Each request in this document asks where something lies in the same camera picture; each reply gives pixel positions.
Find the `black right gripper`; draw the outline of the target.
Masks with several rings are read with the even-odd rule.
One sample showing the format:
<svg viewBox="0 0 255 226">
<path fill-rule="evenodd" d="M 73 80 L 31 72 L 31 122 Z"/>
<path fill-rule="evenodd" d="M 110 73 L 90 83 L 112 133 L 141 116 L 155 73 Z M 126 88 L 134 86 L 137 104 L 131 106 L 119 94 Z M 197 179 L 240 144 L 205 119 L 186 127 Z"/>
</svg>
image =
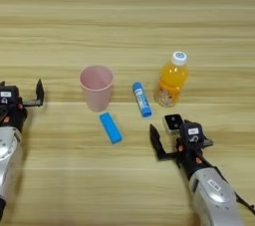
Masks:
<svg viewBox="0 0 255 226">
<path fill-rule="evenodd" d="M 193 124 L 192 121 L 185 119 L 185 124 Z M 157 129 L 151 124 L 149 126 L 150 143 L 154 149 L 158 160 L 173 160 L 180 168 L 184 170 L 187 179 L 199 169 L 210 167 L 211 164 L 203 157 L 202 149 L 204 148 L 204 140 L 198 142 L 184 143 L 181 138 L 176 140 L 176 152 L 167 153 L 160 141 L 160 135 Z"/>
</svg>

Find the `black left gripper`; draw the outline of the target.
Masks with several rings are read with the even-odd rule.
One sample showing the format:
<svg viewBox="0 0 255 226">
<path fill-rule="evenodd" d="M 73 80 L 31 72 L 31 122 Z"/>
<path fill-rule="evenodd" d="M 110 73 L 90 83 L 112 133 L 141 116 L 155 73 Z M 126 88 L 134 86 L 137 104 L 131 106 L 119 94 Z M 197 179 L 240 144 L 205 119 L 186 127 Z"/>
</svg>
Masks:
<svg viewBox="0 0 255 226">
<path fill-rule="evenodd" d="M 5 86 L 5 81 L 0 83 L 0 87 Z M 44 101 L 44 88 L 41 80 L 36 87 L 37 99 L 32 101 L 23 101 L 19 98 L 17 101 L 8 101 L 6 98 L 0 100 L 0 127 L 12 126 L 19 131 L 23 130 L 24 122 L 28 116 L 28 107 L 41 106 Z"/>
</svg>

